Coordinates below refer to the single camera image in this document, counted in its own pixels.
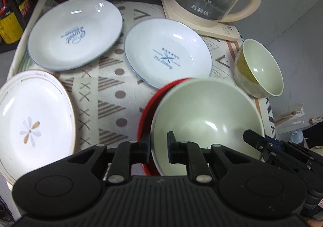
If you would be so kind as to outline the red black bowl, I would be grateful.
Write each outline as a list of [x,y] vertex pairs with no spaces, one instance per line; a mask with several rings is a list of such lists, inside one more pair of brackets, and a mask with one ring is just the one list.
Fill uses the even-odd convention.
[[[162,87],[161,89],[158,89],[157,92],[153,95],[153,97],[148,101],[148,104],[145,106],[140,122],[137,129],[137,141],[142,140],[144,135],[150,134],[151,131],[151,125],[153,121],[153,117],[155,114],[155,111],[158,108],[158,105],[160,104],[162,98],[175,86],[178,84],[185,82],[186,80],[189,80],[189,78],[183,78],[176,81],[173,81],[166,86]],[[148,176],[160,176],[160,173],[157,170],[157,167],[154,163],[152,154],[149,156],[149,161],[146,164],[142,164],[142,168],[144,169],[144,172]]]

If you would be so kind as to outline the large pale green bowl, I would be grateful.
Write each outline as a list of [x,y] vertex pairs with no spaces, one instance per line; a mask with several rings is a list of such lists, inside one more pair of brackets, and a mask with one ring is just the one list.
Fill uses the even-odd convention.
[[259,160],[261,153],[243,140],[246,130],[264,135],[261,115],[242,89],[216,78],[185,80],[162,98],[154,114],[151,136],[155,166],[162,176],[186,174],[185,165],[169,162],[169,131],[177,141],[195,142],[201,148],[221,144]]

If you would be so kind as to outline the white flower plate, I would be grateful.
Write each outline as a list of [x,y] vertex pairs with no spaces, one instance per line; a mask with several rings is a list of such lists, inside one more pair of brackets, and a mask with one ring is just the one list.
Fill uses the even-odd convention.
[[1,87],[1,174],[10,185],[75,147],[72,102],[53,75],[27,70]]

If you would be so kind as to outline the white Bakery plate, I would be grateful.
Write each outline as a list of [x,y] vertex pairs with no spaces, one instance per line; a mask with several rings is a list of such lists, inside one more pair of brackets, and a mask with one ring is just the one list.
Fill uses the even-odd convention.
[[134,73],[157,89],[183,78],[207,78],[212,69],[211,53],[201,36],[170,19],[134,25],[126,34],[124,53]]

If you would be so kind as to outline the small pale green bowl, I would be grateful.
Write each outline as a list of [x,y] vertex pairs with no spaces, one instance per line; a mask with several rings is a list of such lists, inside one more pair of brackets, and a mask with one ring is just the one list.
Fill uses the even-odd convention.
[[284,91],[279,65],[265,46],[246,39],[234,60],[236,84],[254,98],[278,97]]

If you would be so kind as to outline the white Sweet plate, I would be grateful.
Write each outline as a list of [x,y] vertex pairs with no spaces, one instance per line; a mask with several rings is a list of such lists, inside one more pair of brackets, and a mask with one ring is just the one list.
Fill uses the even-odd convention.
[[33,26],[29,57],[48,70],[70,70],[107,52],[119,39],[123,18],[107,0],[70,0],[45,13]]

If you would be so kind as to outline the beige kettle base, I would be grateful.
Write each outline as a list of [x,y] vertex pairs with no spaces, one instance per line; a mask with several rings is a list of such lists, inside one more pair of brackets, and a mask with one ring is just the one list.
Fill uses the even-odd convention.
[[175,0],[161,0],[167,19],[179,21],[198,34],[235,42],[240,38],[237,28],[232,23],[220,23],[200,18],[184,8]]

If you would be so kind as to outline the soy sauce bottle yellow label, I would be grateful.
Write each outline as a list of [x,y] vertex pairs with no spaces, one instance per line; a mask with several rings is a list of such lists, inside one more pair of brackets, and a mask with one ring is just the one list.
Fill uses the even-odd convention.
[[[30,0],[15,0],[22,17],[26,17],[30,11]],[[23,30],[18,22],[8,0],[1,0],[1,38],[6,44],[17,42],[22,36]]]

